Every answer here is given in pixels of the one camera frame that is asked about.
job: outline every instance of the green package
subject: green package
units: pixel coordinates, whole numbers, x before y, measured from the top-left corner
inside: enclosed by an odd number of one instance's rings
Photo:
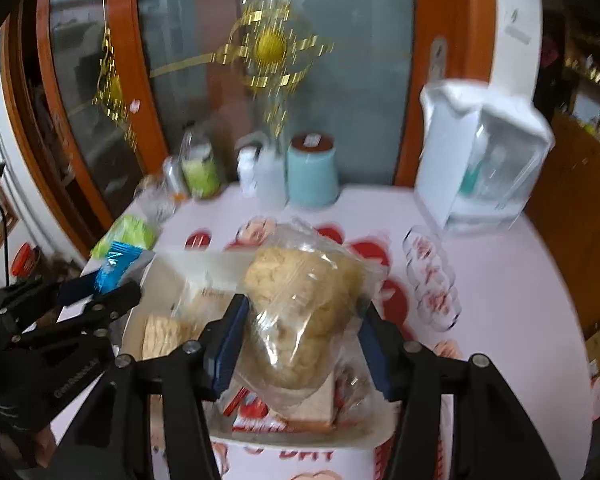
[[[146,222],[133,215],[122,215],[113,222],[107,234],[91,250],[91,257],[97,260],[103,259],[113,242],[151,249],[155,241],[155,232]]]

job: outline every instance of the blue gripper pad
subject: blue gripper pad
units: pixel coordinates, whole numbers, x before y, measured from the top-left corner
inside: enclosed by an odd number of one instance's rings
[[[235,294],[215,328],[217,331],[214,338],[205,349],[204,367],[212,378],[211,390],[216,396],[220,396],[229,387],[234,374],[249,308],[248,298],[243,294]]]
[[[389,402],[400,400],[400,351],[404,339],[398,327],[382,320],[372,303],[362,320],[358,340],[376,390]]]

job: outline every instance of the screw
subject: screw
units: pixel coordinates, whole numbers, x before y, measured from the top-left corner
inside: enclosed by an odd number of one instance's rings
[[[402,347],[407,354],[417,354],[422,350],[422,345],[417,341],[407,341]]]
[[[129,354],[120,354],[116,357],[115,361],[116,367],[118,368],[126,368],[128,367],[134,359]]]
[[[486,368],[487,366],[489,366],[491,364],[491,361],[489,361],[489,358],[486,355],[484,355],[484,354],[476,354],[476,355],[474,355],[471,358],[471,361],[478,368]]]
[[[187,341],[182,345],[182,349],[184,350],[185,354],[195,354],[196,352],[199,352],[201,348],[202,345],[199,342],[193,340]]]

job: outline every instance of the white plastic bottle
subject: white plastic bottle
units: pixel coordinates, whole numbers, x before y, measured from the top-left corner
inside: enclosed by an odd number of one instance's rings
[[[260,152],[255,165],[256,196],[267,211],[281,210],[286,205],[285,159],[273,146]]]
[[[247,197],[256,195],[256,148],[247,146],[238,152],[238,180],[242,194]]]

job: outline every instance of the blue cup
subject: blue cup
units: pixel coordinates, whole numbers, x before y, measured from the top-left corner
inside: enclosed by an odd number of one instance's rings
[[[333,139],[323,134],[300,134],[286,150],[289,202],[318,209],[333,204],[340,193]]]

